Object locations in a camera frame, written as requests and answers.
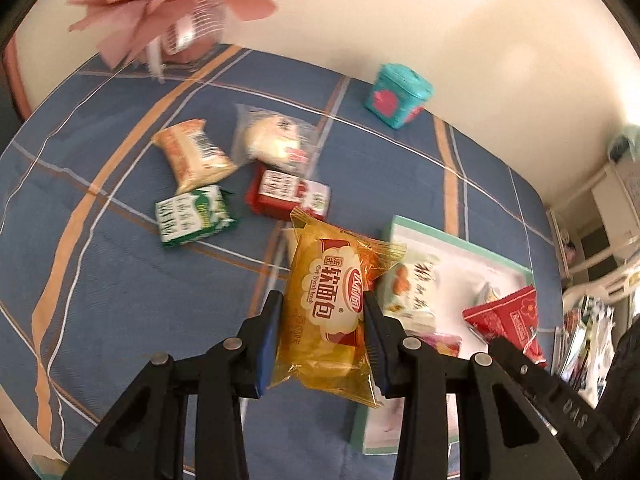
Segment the white almond snack pack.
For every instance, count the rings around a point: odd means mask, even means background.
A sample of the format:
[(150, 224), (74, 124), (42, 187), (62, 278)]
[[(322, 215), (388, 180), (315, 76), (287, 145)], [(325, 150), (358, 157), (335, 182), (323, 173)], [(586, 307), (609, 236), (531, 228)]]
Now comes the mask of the white almond snack pack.
[(386, 272), (378, 284), (378, 304), (383, 314), (396, 318), (405, 330), (434, 332), (439, 263), (437, 256), (409, 252)]

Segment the pink snack packet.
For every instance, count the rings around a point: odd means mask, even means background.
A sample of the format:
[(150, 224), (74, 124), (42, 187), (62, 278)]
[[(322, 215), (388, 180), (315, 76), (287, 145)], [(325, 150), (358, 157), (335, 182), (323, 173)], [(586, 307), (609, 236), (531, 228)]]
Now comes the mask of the pink snack packet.
[(460, 354), (462, 339), (459, 336), (437, 332), (422, 333), (416, 336), (443, 356), (457, 358)]

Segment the yellow soft bread bag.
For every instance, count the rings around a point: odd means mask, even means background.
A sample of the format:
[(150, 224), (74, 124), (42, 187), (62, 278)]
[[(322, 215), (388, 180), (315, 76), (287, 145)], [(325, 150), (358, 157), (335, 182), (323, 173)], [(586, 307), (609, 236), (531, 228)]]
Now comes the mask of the yellow soft bread bag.
[(400, 263), (404, 245), (291, 212), (297, 242), (280, 316), (271, 385), (290, 379), (374, 408), (364, 342), (365, 292)]

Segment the red flower snack bag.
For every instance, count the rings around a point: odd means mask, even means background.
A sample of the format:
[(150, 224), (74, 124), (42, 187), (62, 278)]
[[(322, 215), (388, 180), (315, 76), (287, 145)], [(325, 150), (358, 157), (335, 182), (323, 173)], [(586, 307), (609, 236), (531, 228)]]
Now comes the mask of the red flower snack bag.
[(467, 308), (462, 311), (462, 318), (484, 341), (506, 338), (536, 365), (547, 365), (537, 340), (537, 292), (533, 285), (501, 299)]

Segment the teal shallow cardboard tray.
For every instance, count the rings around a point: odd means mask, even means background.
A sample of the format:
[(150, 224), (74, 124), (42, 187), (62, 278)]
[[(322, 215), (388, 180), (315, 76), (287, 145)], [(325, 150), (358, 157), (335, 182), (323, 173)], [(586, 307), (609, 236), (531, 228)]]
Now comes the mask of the teal shallow cardboard tray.
[(487, 349), (487, 342), (464, 322), (462, 311), (501, 299), (534, 282), (532, 272), (524, 266), (405, 217), (395, 216), (385, 236), (390, 242), (405, 246), (404, 258), (409, 252), (439, 258), (434, 332), (462, 339), (460, 359), (469, 359)]

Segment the green white cookie pack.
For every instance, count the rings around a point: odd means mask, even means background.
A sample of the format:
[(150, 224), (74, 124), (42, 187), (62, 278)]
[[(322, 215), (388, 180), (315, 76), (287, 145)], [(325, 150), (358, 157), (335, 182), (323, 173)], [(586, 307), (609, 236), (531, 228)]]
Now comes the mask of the green white cookie pack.
[(229, 197), (211, 184), (157, 202), (154, 214), (162, 245), (181, 246), (233, 228), (238, 220)]

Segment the red white milk snack pack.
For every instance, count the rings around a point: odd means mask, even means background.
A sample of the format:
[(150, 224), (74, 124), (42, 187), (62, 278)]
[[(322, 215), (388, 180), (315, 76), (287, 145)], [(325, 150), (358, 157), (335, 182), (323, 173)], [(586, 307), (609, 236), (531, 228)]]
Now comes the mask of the red white milk snack pack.
[(319, 220), (329, 213), (331, 189), (322, 183), (286, 174), (258, 162), (245, 193), (245, 203), (255, 214), (288, 221), (294, 208)]

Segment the white plastic chair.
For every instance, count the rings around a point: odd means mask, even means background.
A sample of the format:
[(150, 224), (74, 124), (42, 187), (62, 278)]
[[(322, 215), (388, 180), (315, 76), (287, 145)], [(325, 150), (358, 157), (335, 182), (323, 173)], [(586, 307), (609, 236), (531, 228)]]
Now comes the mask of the white plastic chair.
[(563, 312), (570, 312), (582, 297), (599, 298), (605, 304), (616, 304), (639, 288), (639, 237), (633, 237), (628, 246), (634, 248), (632, 256), (602, 278), (570, 286), (562, 295)]

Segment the blue plaid tablecloth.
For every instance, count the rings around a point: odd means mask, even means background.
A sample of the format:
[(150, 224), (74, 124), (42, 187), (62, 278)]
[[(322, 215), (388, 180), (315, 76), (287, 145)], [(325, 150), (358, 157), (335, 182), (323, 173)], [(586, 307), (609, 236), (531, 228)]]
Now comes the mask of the blue plaid tablecloth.
[(157, 233), (155, 204), (176, 185), (153, 134), (201, 119), (228, 150), (241, 104), (318, 130), (314, 177), (332, 191), (332, 223), (380, 237), (403, 216), (532, 272), (538, 339), (551, 349), (561, 286), (538, 193), (430, 113), (388, 128), (364, 107), (369, 91), (225, 47), (199, 73), (172, 70), (163, 84), (93, 58), (37, 107), (1, 156), (1, 383), (55, 451), (74, 456), (153, 353), (206, 351), (284, 286), (283, 226), (246, 206), (250, 167), (222, 185), (235, 228), (172, 249)]

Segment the beige barcode snack pack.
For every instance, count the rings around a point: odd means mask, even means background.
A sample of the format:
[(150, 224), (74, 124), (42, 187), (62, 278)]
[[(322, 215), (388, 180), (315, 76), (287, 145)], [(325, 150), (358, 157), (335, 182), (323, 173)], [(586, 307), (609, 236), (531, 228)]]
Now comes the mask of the beige barcode snack pack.
[(176, 195), (216, 184), (238, 166), (209, 139), (205, 119), (189, 119), (157, 131), (152, 143), (160, 148), (174, 173)]

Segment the round bun clear wrapper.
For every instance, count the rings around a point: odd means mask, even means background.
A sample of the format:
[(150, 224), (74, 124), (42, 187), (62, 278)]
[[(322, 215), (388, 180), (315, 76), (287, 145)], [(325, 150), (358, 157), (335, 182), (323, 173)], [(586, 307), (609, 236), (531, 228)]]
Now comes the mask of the round bun clear wrapper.
[(264, 108), (236, 104), (230, 158), (241, 167), (253, 160), (303, 177), (317, 153), (320, 134), (304, 120)]

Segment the teal toy chest box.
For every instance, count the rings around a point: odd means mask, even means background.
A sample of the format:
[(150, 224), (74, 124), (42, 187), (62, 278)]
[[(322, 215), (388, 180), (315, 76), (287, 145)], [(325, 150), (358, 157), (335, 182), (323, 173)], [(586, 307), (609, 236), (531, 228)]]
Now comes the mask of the teal toy chest box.
[(433, 94), (433, 85), (408, 66), (385, 63), (378, 69), (366, 107), (390, 128), (399, 129), (413, 121)]

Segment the pink flower bouquet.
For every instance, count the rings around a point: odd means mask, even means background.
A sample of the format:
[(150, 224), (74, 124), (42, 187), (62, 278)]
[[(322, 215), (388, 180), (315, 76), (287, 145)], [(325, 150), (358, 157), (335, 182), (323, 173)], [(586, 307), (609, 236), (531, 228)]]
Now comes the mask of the pink flower bouquet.
[(186, 64), (201, 58), (219, 38), (211, 32), (215, 13), (231, 11), (241, 21), (268, 18), (277, 9), (273, 0), (68, 0), (85, 16), (68, 26), (84, 30), (107, 26), (98, 43), (101, 58), (112, 70), (134, 60), (150, 73), (164, 76), (163, 62)]

